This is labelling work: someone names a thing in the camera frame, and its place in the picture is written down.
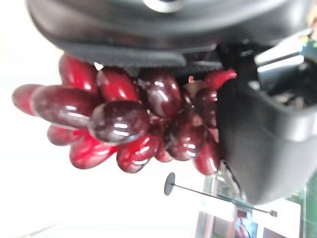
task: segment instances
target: metal rod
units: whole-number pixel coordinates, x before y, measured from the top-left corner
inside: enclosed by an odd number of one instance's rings
[[[271,216],[275,216],[276,217],[276,212],[275,211],[266,211],[266,210],[262,210],[262,209],[258,209],[258,208],[255,208],[253,206],[248,206],[248,205],[245,205],[243,204],[242,202],[239,202],[235,199],[232,199],[232,198],[229,198],[229,197],[225,197],[225,196],[221,196],[221,195],[211,195],[211,194],[207,194],[207,193],[204,193],[204,192],[199,192],[199,191],[196,191],[196,190],[193,190],[193,189],[190,189],[190,188],[187,188],[187,187],[183,187],[183,186],[180,186],[180,185],[177,185],[177,184],[174,184],[172,183],[173,186],[176,186],[176,187],[179,187],[179,188],[183,188],[185,190],[188,190],[188,191],[191,191],[191,192],[195,192],[195,193],[199,193],[201,195],[205,195],[205,196],[208,196],[208,197],[213,197],[213,198],[216,198],[216,199],[219,199],[219,200],[223,200],[223,201],[226,201],[226,202],[231,202],[239,207],[244,207],[244,208],[249,208],[249,209],[253,209],[253,210],[256,210],[256,211],[259,211],[259,212],[263,212],[263,213],[267,213],[267,214],[270,214]]]

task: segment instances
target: red grape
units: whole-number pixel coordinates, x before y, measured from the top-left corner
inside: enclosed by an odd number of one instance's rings
[[[94,65],[64,54],[59,60],[59,74],[64,85],[98,94],[97,70]]]
[[[13,104],[22,112],[34,116],[31,110],[30,98],[40,84],[25,84],[16,88],[12,93]]]
[[[190,97],[190,94],[187,90],[181,91],[181,98],[182,98],[182,108],[191,110],[193,106],[193,100]]]
[[[122,144],[144,135],[149,123],[149,115],[141,104],[114,101],[97,107],[88,127],[98,140]]]
[[[172,118],[181,106],[178,85],[173,75],[158,68],[149,69],[141,73],[138,80],[142,88],[143,103],[151,112],[162,118]]]
[[[145,135],[121,145],[117,153],[119,167],[131,174],[140,171],[157,152],[160,136],[159,126],[151,125]]]
[[[100,142],[86,134],[71,145],[69,158],[76,168],[90,169],[104,162],[116,151],[116,146]]]
[[[31,108],[37,116],[70,128],[86,128],[99,104],[97,95],[64,85],[41,87],[31,97]]]
[[[207,130],[200,116],[193,112],[181,112],[164,134],[166,151],[176,160],[196,158],[207,138]]]
[[[205,76],[206,86],[213,91],[218,91],[218,89],[229,79],[235,78],[237,76],[236,72],[232,69],[229,70],[217,70],[210,71]]]
[[[210,128],[216,128],[217,93],[210,88],[203,88],[195,96],[194,110]]]
[[[47,136],[53,145],[64,146],[71,144],[85,133],[88,133],[87,130],[69,130],[51,125],[48,128]]]
[[[212,175],[220,166],[220,152],[212,134],[203,146],[200,155],[193,160],[195,168],[204,175]]]
[[[217,142],[217,143],[219,143],[219,131],[218,131],[218,129],[217,128],[213,128],[213,129],[208,129],[209,130],[209,132],[213,135],[213,137],[214,137],[214,140]]]
[[[173,158],[167,153],[164,148],[163,138],[160,138],[159,147],[157,153],[155,154],[155,158],[162,163],[167,163],[173,160]]]
[[[107,101],[139,101],[135,86],[122,68],[104,67],[98,72],[97,84]]]

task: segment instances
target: bunch of grapes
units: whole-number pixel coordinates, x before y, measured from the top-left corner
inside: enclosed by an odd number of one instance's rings
[[[131,79],[122,68],[97,71],[64,54],[59,72],[61,85],[22,85],[12,100],[51,123],[49,141],[70,145],[73,166],[93,168],[116,152],[127,173],[140,171],[152,157],[163,163],[193,160],[204,175],[218,170],[217,90],[234,71],[211,71],[204,81],[180,88],[164,68],[144,69]]]

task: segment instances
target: round pin head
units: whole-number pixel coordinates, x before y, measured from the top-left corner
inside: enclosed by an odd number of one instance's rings
[[[171,172],[166,178],[164,185],[164,194],[169,196],[175,185],[175,173]]]

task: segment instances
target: glass surface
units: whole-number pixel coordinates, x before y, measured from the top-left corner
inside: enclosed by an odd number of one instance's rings
[[[252,234],[246,233],[245,237],[254,237],[256,233],[257,224],[252,223],[252,218],[250,214],[252,209],[248,209],[244,206],[250,206],[250,204],[245,203],[242,198],[237,195],[222,176],[221,171],[217,175],[206,177],[204,184],[204,192],[212,195],[218,195],[218,197],[224,196],[227,198],[232,198],[234,200],[240,201],[242,206],[237,205],[235,211],[234,222],[229,222],[219,217],[213,216],[210,213],[201,211],[199,213],[196,238],[230,238],[230,237],[240,237],[236,235],[238,222],[240,219],[239,213],[245,212],[245,223],[249,224],[249,229]],[[317,237],[317,172],[310,179],[307,180],[305,186],[292,193],[289,197],[285,198],[288,201],[297,203],[301,206],[301,222],[300,222],[300,238],[316,238]],[[264,228],[263,235],[260,237],[284,237],[279,235],[267,228]]]

